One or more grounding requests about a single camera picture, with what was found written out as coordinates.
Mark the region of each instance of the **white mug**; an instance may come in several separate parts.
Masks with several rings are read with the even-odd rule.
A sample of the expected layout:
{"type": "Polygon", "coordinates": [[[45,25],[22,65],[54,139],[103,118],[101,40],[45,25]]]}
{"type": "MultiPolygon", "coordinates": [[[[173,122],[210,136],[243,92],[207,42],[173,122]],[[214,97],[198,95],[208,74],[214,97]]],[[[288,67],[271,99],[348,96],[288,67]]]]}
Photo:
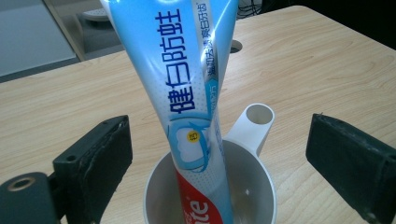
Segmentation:
{"type": "MultiPolygon", "coordinates": [[[[274,119],[275,113],[268,105],[249,105],[223,137],[234,224],[276,222],[276,190],[259,159],[274,119]]],[[[170,152],[149,176],[143,204],[146,223],[184,222],[170,152]]]]}

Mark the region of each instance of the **table surface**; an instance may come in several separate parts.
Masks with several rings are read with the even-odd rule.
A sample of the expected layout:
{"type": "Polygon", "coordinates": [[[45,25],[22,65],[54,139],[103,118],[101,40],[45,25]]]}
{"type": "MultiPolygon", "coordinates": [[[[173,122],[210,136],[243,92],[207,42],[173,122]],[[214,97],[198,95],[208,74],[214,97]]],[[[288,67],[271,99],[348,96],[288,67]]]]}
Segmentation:
{"type": "MultiPolygon", "coordinates": [[[[238,21],[233,39],[243,48],[227,67],[221,131],[252,103],[275,110],[260,158],[276,186],[277,223],[364,223],[306,160],[306,141],[312,114],[323,113],[396,147],[396,51],[306,7],[238,21]]],[[[144,223],[145,185],[169,146],[124,51],[0,85],[0,183],[49,175],[56,156],[124,114],[134,161],[102,220],[144,223]]]]}

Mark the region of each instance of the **red label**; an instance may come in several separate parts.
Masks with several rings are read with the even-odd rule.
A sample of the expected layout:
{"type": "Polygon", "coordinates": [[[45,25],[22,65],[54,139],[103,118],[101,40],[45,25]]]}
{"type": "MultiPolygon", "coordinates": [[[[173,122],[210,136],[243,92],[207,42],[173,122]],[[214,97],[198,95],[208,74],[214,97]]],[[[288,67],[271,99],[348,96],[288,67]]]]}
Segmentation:
{"type": "Polygon", "coordinates": [[[221,215],[216,206],[178,171],[177,181],[186,224],[222,223],[221,215]]]}

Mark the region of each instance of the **mug handle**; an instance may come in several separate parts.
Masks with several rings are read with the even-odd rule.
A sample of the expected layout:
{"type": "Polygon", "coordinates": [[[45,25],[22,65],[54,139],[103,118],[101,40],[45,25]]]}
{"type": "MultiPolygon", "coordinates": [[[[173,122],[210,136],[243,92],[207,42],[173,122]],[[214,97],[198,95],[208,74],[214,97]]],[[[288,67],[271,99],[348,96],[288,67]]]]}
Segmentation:
{"type": "Polygon", "coordinates": [[[248,105],[223,139],[245,148],[258,157],[274,119],[275,112],[268,105],[248,105]]]}

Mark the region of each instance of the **toothpaste tube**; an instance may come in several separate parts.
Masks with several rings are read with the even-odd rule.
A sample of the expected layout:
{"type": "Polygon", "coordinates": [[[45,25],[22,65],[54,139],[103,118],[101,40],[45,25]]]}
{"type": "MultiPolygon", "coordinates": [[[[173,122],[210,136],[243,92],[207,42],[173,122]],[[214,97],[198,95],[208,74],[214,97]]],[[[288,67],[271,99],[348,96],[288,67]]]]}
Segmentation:
{"type": "Polygon", "coordinates": [[[238,0],[101,0],[169,141],[186,223],[233,223],[217,103],[238,0]]]}

